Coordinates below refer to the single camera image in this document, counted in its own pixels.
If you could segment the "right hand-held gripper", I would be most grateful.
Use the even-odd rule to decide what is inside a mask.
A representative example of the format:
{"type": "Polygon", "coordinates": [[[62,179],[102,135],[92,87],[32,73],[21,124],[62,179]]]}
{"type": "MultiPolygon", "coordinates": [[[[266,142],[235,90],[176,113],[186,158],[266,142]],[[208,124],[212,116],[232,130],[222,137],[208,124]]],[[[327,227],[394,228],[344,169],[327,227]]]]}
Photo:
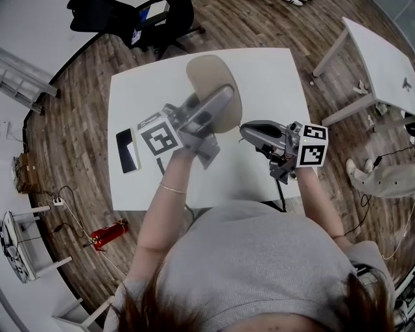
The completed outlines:
{"type": "Polygon", "coordinates": [[[297,121],[285,126],[275,121],[256,120],[241,125],[242,138],[269,160],[270,175],[287,184],[297,168],[322,167],[328,150],[328,129],[297,121]]]}

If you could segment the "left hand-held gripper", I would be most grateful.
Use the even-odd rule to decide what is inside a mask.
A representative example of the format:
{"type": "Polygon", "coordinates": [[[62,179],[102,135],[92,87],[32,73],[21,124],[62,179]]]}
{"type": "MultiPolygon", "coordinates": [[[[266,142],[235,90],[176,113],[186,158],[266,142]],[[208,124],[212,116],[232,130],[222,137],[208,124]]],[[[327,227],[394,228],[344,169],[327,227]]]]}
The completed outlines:
{"type": "Polygon", "coordinates": [[[193,151],[204,169],[220,152],[215,134],[223,134],[235,127],[228,114],[234,89],[225,84],[199,99],[190,94],[180,107],[166,104],[137,126],[137,132],[155,158],[180,148],[193,151]]]}

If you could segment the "grey oval pebble-like object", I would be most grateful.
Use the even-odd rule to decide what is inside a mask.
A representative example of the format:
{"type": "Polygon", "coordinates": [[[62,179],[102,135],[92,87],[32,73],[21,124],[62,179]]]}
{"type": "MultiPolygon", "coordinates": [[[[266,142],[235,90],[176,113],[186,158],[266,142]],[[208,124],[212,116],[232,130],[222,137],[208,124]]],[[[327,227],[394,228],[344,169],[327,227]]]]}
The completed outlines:
{"type": "Polygon", "coordinates": [[[240,125],[243,107],[239,89],[231,71],[220,57],[212,54],[198,56],[187,64],[186,73],[200,101],[226,84],[233,88],[230,102],[213,120],[214,133],[223,134],[240,125]]]}

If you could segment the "person's right forearm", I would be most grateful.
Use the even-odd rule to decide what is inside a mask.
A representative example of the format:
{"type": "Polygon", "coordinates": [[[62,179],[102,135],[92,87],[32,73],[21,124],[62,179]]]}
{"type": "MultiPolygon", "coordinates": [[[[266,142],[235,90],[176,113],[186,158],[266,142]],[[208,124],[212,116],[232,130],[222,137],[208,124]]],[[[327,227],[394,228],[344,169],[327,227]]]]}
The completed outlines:
{"type": "Polygon", "coordinates": [[[340,216],[324,193],[315,171],[312,168],[297,168],[295,174],[305,216],[316,222],[339,248],[345,250],[351,243],[345,237],[340,216]]]}

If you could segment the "person's left forearm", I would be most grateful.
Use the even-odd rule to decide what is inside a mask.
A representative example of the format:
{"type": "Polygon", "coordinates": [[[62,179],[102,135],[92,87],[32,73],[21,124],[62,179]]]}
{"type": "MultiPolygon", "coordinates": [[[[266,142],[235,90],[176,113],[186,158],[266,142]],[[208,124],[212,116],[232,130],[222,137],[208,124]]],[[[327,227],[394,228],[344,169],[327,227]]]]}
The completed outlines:
{"type": "Polygon", "coordinates": [[[176,150],[145,214],[135,258],[165,255],[179,238],[195,154],[176,150]]]}

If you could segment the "white rectangular table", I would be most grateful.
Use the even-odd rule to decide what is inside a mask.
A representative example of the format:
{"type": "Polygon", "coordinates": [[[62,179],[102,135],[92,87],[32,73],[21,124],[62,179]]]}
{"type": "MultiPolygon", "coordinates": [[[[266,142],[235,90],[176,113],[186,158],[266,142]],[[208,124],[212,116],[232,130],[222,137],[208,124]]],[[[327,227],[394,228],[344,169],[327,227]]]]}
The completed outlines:
{"type": "Polygon", "coordinates": [[[409,113],[410,116],[374,126],[375,133],[415,123],[415,69],[409,58],[366,27],[345,17],[342,21],[344,30],[314,68],[313,76],[319,77],[343,50],[346,42],[352,40],[363,62],[370,83],[370,92],[323,119],[322,126],[333,125],[378,102],[393,106],[409,113]]]}
{"type": "MultiPolygon", "coordinates": [[[[229,67],[241,95],[243,122],[271,120],[283,125],[310,123],[299,74],[291,52],[282,48],[217,51],[229,67]]],[[[165,104],[180,105],[193,92],[185,69],[191,55],[152,62],[116,74],[111,79],[108,104],[108,167],[112,205],[116,211],[145,211],[161,181],[155,157],[141,138],[136,152],[137,171],[124,173],[116,135],[135,130],[165,104]]],[[[241,139],[234,128],[217,137],[219,155],[204,169],[193,163],[187,204],[210,208],[229,200],[266,202],[297,197],[298,184],[277,186],[269,175],[268,160],[241,139]]]]}

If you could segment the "black smartphone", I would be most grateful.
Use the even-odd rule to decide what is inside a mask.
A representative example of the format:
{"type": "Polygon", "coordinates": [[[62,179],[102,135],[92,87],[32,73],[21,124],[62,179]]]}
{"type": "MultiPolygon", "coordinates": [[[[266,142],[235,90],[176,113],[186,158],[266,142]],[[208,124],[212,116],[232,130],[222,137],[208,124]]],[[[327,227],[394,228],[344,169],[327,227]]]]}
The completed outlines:
{"type": "Polygon", "coordinates": [[[136,150],[135,136],[131,128],[116,134],[117,148],[121,168],[124,174],[138,171],[141,163],[136,150]]]}

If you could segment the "white and blue box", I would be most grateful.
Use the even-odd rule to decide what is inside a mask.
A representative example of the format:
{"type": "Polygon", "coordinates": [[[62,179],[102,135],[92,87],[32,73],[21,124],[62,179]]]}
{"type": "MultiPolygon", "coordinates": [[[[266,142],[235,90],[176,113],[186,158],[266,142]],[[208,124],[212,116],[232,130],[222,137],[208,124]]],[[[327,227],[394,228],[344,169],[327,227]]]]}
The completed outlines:
{"type": "Polygon", "coordinates": [[[162,25],[166,22],[170,4],[167,0],[139,0],[136,7],[144,25],[162,25]]]}

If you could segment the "person's grey knit shirt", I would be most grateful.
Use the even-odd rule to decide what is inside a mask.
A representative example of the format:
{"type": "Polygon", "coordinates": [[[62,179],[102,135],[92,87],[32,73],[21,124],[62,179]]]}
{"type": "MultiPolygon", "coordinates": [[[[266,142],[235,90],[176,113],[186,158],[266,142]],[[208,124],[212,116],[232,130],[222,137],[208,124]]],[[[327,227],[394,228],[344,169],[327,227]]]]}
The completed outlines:
{"type": "Polygon", "coordinates": [[[126,279],[104,332],[221,332],[289,313],[327,332],[392,327],[394,285],[378,246],[341,249],[314,221],[259,202],[210,209],[171,248],[156,282],[126,279]]]}

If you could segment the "black office chair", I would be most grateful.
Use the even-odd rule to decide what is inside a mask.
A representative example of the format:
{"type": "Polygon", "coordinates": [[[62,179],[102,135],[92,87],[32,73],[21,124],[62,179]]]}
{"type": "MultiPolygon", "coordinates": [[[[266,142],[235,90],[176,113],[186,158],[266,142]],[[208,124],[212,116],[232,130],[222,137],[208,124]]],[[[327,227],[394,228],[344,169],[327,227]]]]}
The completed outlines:
{"type": "Polygon", "coordinates": [[[170,9],[162,25],[144,25],[136,7],[118,0],[69,0],[72,12],[70,28],[75,32],[96,32],[119,37],[129,48],[144,53],[152,48],[156,60],[161,60],[170,46],[189,53],[178,39],[193,32],[204,34],[205,28],[194,26],[194,8],[191,0],[167,0],[170,9]],[[139,41],[131,45],[134,29],[141,31],[139,41]]]}

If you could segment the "red fire extinguisher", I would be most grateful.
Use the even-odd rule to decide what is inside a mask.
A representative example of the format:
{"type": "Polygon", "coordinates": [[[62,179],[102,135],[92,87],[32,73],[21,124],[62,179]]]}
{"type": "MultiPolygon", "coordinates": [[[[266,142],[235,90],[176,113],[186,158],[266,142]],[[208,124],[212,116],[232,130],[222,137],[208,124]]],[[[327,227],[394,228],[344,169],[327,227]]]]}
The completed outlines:
{"type": "Polygon", "coordinates": [[[103,248],[105,245],[127,233],[128,230],[128,221],[118,220],[109,226],[93,231],[88,237],[88,242],[82,247],[92,246],[96,252],[105,252],[106,250],[103,248]]]}

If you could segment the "silver folding ladder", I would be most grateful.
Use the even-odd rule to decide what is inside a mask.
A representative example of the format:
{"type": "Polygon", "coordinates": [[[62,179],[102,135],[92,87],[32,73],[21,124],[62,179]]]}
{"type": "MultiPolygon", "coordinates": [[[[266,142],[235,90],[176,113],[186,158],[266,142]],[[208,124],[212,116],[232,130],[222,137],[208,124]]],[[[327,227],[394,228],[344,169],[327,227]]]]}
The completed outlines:
{"type": "Polygon", "coordinates": [[[0,92],[40,115],[42,95],[60,98],[61,90],[46,82],[47,73],[0,47],[0,92]]]}

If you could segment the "stack of cardboard boxes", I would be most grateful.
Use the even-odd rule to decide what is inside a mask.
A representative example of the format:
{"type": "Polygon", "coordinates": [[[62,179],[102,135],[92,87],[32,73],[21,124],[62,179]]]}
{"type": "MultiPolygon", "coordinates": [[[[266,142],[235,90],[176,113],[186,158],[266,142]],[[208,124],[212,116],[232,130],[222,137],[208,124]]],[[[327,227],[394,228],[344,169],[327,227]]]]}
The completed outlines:
{"type": "Polygon", "coordinates": [[[21,153],[12,160],[12,179],[14,187],[20,194],[40,191],[38,172],[30,153],[21,153]]]}

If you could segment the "frosted glass partition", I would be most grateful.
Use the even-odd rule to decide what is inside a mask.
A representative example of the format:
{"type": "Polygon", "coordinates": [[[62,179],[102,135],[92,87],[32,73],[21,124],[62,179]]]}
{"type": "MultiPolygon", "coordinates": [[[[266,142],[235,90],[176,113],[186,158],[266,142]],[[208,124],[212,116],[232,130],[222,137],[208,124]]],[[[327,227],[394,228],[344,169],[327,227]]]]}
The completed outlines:
{"type": "Polygon", "coordinates": [[[389,0],[389,14],[415,50],[415,0],[389,0]]]}

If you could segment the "small white side table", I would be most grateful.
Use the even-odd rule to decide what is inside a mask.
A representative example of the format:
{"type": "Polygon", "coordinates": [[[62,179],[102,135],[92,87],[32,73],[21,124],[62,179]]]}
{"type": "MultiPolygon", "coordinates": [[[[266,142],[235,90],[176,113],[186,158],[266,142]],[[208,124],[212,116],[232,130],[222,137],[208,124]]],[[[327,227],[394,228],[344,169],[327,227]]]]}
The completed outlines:
{"type": "Polygon", "coordinates": [[[87,315],[85,318],[81,318],[77,321],[68,319],[68,314],[81,306],[83,299],[79,298],[58,314],[52,316],[52,318],[62,332],[103,332],[103,328],[96,323],[96,319],[98,319],[98,317],[110,307],[114,298],[115,296],[110,296],[95,311],[87,315]]]}
{"type": "Polygon", "coordinates": [[[34,266],[34,261],[33,261],[34,254],[30,252],[28,245],[32,241],[42,239],[42,236],[26,239],[24,238],[22,227],[25,226],[26,227],[25,229],[27,230],[29,226],[32,226],[35,222],[40,220],[40,217],[39,217],[40,213],[48,212],[50,209],[51,209],[50,206],[43,206],[43,207],[32,208],[26,212],[21,212],[21,213],[13,213],[10,211],[14,218],[16,235],[18,236],[18,240],[19,240],[18,249],[19,249],[22,260],[28,272],[28,278],[27,278],[26,283],[28,283],[29,281],[34,281],[50,273],[51,271],[56,270],[62,265],[67,264],[68,262],[72,260],[72,257],[68,256],[64,258],[63,260],[57,261],[55,263],[51,263],[43,268],[36,268],[34,266]]]}

